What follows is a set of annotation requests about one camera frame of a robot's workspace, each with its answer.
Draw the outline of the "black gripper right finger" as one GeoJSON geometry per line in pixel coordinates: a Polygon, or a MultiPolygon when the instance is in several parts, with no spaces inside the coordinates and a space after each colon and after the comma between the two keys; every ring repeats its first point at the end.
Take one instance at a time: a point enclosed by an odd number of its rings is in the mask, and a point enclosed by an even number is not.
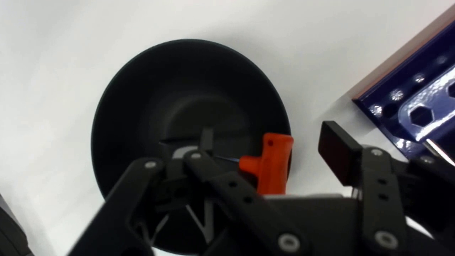
{"type": "Polygon", "coordinates": [[[442,160],[402,163],[360,146],[323,121],[318,154],[335,178],[360,191],[361,240],[374,256],[453,256],[453,168],[442,160]]]}

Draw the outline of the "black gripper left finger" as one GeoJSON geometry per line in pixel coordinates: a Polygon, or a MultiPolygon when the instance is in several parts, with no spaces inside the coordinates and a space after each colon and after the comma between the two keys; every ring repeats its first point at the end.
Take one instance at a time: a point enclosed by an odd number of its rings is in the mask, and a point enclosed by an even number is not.
{"type": "Polygon", "coordinates": [[[105,204],[68,256],[212,255],[249,249],[271,256],[311,252],[307,235],[237,171],[217,166],[219,136],[175,158],[153,133],[96,127],[94,173],[105,204]]]}

